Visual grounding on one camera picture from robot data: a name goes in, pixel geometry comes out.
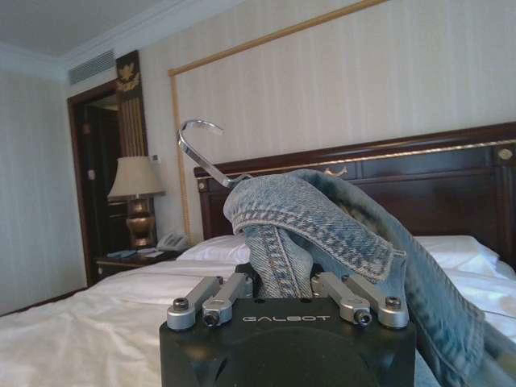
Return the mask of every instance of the door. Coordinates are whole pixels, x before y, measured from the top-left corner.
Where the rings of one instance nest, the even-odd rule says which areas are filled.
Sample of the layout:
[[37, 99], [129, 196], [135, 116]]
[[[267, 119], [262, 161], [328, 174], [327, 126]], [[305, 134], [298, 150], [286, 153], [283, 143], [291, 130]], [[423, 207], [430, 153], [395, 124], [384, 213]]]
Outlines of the door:
[[[96, 258], [130, 246], [125, 224], [127, 203], [107, 201], [116, 176], [117, 159], [122, 155], [118, 112], [90, 103], [78, 106], [76, 117], [86, 233], [94, 268]], [[96, 271], [92, 270], [91, 274], [96, 282]]]

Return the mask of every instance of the bed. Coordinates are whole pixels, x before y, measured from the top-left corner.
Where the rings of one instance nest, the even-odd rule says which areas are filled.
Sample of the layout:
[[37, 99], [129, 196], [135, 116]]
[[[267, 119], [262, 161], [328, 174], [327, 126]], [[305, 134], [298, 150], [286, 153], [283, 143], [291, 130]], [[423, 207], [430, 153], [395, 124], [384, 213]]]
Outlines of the bed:
[[[504, 123], [219, 167], [255, 176], [311, 168], [352, 181], [422, 236], [460, 292], [516, 341], [515, 143], [516, 123]], [[248, 254], [228, 236], [228, 191], [194, 173], [208, 241], [177, 261], [0, 318], [0, 385], [160, 385], [158, 327], [172, 300], [203, 276], [228, 278]]]

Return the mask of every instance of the clothes hanger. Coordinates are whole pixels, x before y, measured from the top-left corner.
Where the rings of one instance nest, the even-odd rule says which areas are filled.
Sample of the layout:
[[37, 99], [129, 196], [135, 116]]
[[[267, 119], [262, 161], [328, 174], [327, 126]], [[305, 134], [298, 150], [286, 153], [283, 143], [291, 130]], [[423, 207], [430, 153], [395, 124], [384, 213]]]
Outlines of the clothes hanger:
[[204, 170], [206, 170], [210, 176], [212, 176], [216, 181], [218, 181], [224, 187], [229, 189], [233, 188], [235, 185], [240, 183], [244, 179], [248, 179], [252, 177], [251, 175], [245, 173], [234, 179], [229, 178], [224, 173], [220, 172], [213, 164], [211, 164], [203, 155], [201, 155], [198, 151], [196, 151], [188, 142], [185, 140], [183, 136], [183, 131], [188, 129], [189, 127], [204, 127], [208, 131], [212, 131], [217, 135], [221, 135], [224, 130], [215, 125], [214, 123], [210, 123], [205, 121], [204, 119], [189, 119], [184, 121], [181, 125], [179, 131], [177, 131], [176, 139], [177, 145], [179, 148], [193, 161], [195, 161], [199, 166], [201, 166]]

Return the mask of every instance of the air vent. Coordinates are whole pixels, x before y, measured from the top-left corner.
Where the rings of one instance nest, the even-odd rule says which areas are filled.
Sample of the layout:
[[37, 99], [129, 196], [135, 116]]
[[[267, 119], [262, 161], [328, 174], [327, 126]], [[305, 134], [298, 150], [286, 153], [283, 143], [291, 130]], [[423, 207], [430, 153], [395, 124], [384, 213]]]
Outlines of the air vent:
[[69, 70], [70, 85], [75, 85], [112, 67], [114, 67], [114, 53], [110, 50]]

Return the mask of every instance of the white telephone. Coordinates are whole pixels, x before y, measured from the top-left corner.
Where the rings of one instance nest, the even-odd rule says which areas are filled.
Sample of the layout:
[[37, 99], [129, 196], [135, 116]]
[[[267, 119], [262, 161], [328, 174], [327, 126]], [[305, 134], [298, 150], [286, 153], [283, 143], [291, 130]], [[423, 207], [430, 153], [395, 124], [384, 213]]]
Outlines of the white telephone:
[[180, 252], [188, 247], [188, 238], [186, 238], [185, 234], [169, 232], [160, 239], [156, 249], [162, 252]]

